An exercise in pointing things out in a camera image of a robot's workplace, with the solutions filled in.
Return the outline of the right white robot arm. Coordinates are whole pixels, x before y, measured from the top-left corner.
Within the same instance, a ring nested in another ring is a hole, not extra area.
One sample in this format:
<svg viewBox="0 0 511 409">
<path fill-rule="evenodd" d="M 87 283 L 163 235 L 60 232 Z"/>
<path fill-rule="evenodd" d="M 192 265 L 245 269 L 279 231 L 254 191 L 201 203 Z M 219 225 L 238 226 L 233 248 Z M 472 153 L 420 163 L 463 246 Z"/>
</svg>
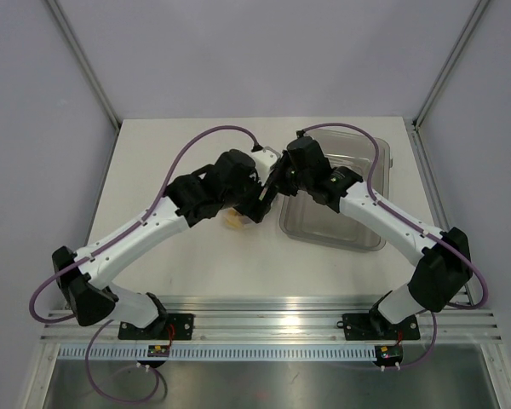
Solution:
<svg viewBox="0 0 511 409">
<path fill-rule="evenodd" d="M 313 138 L 296 139 L 282 153 L 257 160 L 256 166 L 264 198 L 303 191 L 377 233 L 414 267 L 411 279 L 382 296 L 368 313 L 370 329 L 379 338 L 390 337 L 414 314 L 440 312 L 472 278 L 464 232 L 442 231 L 402 211 L 355 171 L 332 166 Z"/>
</svg>

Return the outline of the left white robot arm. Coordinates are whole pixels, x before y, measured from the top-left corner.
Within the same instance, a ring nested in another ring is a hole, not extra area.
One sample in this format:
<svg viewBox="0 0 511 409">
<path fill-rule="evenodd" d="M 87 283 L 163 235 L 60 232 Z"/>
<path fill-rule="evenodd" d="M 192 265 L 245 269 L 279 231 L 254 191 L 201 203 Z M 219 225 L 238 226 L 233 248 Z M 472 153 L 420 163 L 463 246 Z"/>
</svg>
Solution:
<svg viewBox="0 0 511 409">
<path fill-rule="evenodd" d="M 161 337 L 169 324 L 164 305 L 150 292 L 135 293 L 114 285 L 113 280 L 156 245 L 221 210 L 245 210 L 250 220 L 260 222 L 269 208 L 263 201 L 267 178 L 279 157 L 268 147 L 252 153 L 231 149 L 214 164 L 176 177 L 156 205 L 101 243 L 77 251 L 65 246 L 55 251 L 55 269 L 68 270 L 57 284 L 78 324 L 119 320 L 149 339 Z"/>
</svg>

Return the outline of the orange toy fruit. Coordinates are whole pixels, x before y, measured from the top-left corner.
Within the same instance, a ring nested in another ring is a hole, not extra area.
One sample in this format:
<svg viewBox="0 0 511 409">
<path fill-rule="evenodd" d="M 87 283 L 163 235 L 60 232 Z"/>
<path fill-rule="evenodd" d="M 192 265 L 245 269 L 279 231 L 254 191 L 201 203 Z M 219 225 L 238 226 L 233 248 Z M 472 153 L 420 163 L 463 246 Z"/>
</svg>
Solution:
<svg viewBox="0 0 511 409">
<path fill-rule="evenodd" d="M 225 223 L 230 227 L 230 228 L 236 228 L 236 229 L 240 229 L 240 228 L 243 228 L 245 223 L 244 223 L 244 219 L 243 217 L 241 216 L 235 216 L 235 215 L 226 215 L 224 217 L 224 220 L 225 220 Z"/>
</svg>

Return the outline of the clear zip top bag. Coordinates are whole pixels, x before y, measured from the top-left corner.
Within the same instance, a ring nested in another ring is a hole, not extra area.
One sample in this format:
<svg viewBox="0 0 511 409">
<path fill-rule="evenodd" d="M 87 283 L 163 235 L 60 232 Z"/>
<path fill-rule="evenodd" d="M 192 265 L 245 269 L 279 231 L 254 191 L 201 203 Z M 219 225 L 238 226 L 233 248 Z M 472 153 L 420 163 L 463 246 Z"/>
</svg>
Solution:
<svg viewBox="0 0 511 409">
<path fill-rule="evenodd" d="M 227 210 L 222 216 L 224 225 L 232 230 L 245 230 L 255 226 L 255 223 L 251 219 L 240 214 L 235 209 Z"/>
</svg>

